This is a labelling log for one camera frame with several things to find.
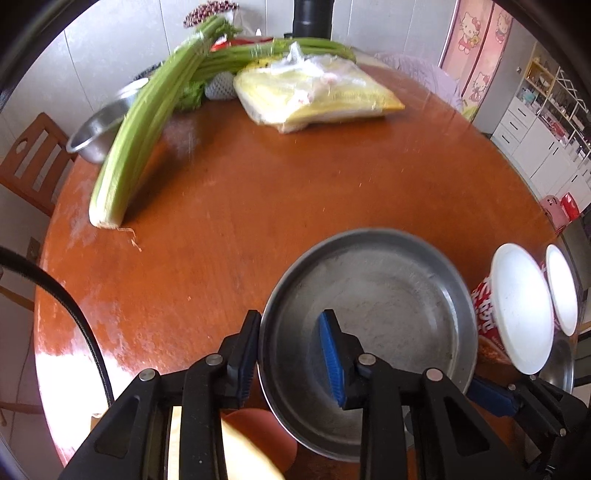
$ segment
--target round table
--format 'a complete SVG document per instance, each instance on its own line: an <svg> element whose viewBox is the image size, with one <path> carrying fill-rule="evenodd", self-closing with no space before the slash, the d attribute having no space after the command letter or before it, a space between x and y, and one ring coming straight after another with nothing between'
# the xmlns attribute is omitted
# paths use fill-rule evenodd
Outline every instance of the round table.
<svg viewBox="0 0 591 480"><path fill-rule="evenodd" d="M173 372L217 351L248 309L263 310L292 262L338 232L390 227L418 235L451 259L468 288L488 274L503 243L541 258L553 229L495 146L410 78L366 69L404 111L292 134L255 125L237 100L175 116L125 231L89 223L98 167L76 161L41 266L87 316L115 396L146 367ZM66 463L106 401L70 316L43 291L35 300L41 398ZM357 472L300 447L287 478Z"/></svg>

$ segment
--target white cup lid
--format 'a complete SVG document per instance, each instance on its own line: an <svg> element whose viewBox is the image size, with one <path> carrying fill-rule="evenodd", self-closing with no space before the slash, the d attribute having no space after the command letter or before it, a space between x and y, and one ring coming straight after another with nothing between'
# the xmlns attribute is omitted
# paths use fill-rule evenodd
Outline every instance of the white cup lid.
<svg viewBox="0 0 591 480"><path fill-rule="evenodd" d="M546 249L546 274L554 311L562 330L571 336L577 328L579 305L569 264L556 245Z"/></svg>
<svg viewBox="0 0 591 480"><path fill-rule="evenodd" d="M554 338L552 300L540 267L518 245L501 245L492 258L491 298L513 365L527 375L539 372Z"/></svg>

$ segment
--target celery stalk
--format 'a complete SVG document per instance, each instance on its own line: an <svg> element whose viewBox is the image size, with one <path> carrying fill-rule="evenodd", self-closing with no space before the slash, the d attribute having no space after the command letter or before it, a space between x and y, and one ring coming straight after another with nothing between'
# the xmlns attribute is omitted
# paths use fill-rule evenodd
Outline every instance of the celery stalk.
<svg viewBox="0 0 591 480"><path fill-rule="evenodd" d="M92 192L88 211L92 225L120 227L139 176L184 85L215 40L233 32L233 27L223 18L209 17L141 90L121 124Z"/></svg>

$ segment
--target stainless steel bowl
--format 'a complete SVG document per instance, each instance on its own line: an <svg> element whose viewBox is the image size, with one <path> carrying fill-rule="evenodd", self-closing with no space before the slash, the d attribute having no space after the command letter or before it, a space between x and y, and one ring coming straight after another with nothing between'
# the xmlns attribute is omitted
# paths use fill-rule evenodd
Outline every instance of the stainless steel bowl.
<svg viewBox="0 0 591 480"><path fill-rule="evenodd" d="M103 163L111 149L121 122L139 94L141 86L125 87L115 99L91 116L66 145L68 153L78 153L91 163Z"/></svg>
<svg viewBox="0 0 591 480"><path fill-rule="evenodd" d="M326 308L367 352L403 370L440 368L466 391L476 363L476 321L451 262L405 232L336 235L284 274L259 335L259 377L271 410L314 452L356 462L361 449L362 412L341 410L330 392L317 322ZM408 447L413 438L405 435Z"/></svg>
<svg viewBox="0 0 591 480"><path fill-rule="evenodd" d="M540 378L555 387L562 388L566 393L573 392L574 353L569 338L562 331L554 332L552 350L544 368L540 371Z"/></svg>

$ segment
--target yellow package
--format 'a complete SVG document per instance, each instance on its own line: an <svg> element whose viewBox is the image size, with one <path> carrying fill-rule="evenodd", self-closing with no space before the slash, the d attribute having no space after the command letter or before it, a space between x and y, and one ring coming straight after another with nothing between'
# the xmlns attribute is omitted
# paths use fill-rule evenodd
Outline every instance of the yellow package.
<svg viewBox="0 0 591 480"><path fill-rule="evenodd" d="M285 59L246 68L234 78L246 113L257 124L293 132L310 123L382 116L404 109L355 63L332 55L304 57L297 43Z"/></svg>

